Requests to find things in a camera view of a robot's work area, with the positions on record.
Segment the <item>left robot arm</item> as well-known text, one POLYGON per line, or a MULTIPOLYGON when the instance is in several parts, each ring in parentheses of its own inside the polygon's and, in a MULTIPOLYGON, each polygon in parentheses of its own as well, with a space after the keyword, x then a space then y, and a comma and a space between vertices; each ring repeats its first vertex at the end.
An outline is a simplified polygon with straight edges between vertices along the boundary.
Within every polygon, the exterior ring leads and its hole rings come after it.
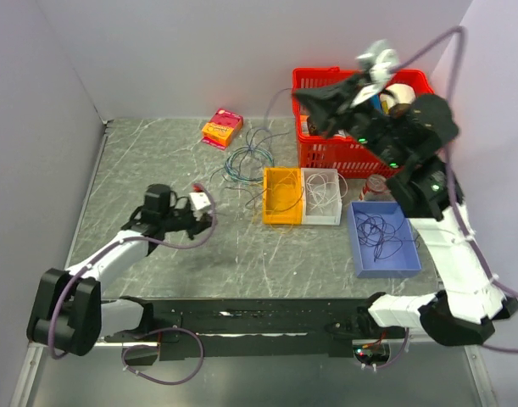
POLYGON ((183 231, 191 240, 188 248, 198 248, 205 241, 196 241, 196 236, 210 238, 216 224, 214 198, 203 185, 195 184, 183 197, 165 184, 148 186, 142 204, 108 243, 80 263, 42 274, 26 328, 28 340, 46 346, 59 360, 67 354, 85 355, 98 339, 119 332, 137 341, 150 338, 155 328, 152 304, 129 296, 105 302, 103 291, 157 247, 185 249, 166 242, 167 234, 183 231))

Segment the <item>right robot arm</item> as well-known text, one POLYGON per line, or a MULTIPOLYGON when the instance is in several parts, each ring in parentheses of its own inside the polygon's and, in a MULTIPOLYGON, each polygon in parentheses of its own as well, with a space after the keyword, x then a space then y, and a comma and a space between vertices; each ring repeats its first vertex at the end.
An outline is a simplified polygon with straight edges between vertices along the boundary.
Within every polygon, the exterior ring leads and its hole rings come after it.
POLYGON ((447 101, 425 92, 384 114, 371 103, 380 87, 362 74, 329 86, 298 88, 293 99, 326 138, 347 132, 394 168, 387 188, 426 245, 443 289, 420 296, 376 293, 357 319, 366 337, 387 327, 422 330, 448 347, 483 345, 496 321, 518 311, 518 300, 501 289, 478 253, 465 198, 454 172, 438 152, 458 136, 447 101))

